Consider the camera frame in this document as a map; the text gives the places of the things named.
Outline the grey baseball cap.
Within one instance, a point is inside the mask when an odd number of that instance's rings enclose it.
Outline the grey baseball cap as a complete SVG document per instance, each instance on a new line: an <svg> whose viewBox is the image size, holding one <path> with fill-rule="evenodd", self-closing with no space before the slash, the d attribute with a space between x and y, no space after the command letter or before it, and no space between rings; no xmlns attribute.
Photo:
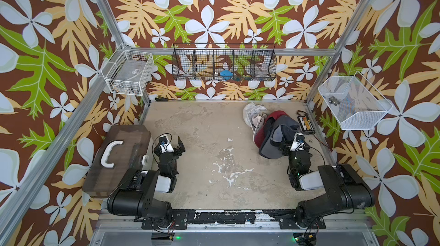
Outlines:
<svg viewBox="0 0 440 246"><path fill-rule="evenodd" d="M281 158L281 143L292 143L294 135L300 131L300 124L288 115L281 116L272 126L264 143L259 148L259 155L270 160Z"/></svg>

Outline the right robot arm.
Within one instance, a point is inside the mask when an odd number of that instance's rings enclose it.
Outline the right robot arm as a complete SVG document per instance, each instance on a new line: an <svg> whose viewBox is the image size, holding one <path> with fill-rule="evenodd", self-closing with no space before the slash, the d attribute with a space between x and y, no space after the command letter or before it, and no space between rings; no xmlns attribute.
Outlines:
<svg viewBox="0 0 440 246"><path fill-rule="evenodd" d="M310 146L304 141L282 143L280 150L288 157L287 174L296 191L324 189L325 193L310 200L300 201L294 220L301 227L311 227L315 221L337 213L353 213L357 209L375 205L371 188L349 164L321 165L312 171Z"/></svg>

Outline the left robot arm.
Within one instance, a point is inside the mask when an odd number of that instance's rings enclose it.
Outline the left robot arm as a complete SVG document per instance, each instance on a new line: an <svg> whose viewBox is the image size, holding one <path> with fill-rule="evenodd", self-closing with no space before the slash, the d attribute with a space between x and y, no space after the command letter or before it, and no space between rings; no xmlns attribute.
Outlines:
<svg viewBox="0 0 440 246"><path fill-rule="evenodd" d="M186 151L178 138L178 146L171 144L170 133L158 137L158 144L152 147L158 157L157 170L129 168L119 185L109 195L107 209L117 216L135 216L144 219L162 220L167 224L172 218L172 207L167 201L154 198L155 192L172 193L177 183L177 160Z"/></svg>

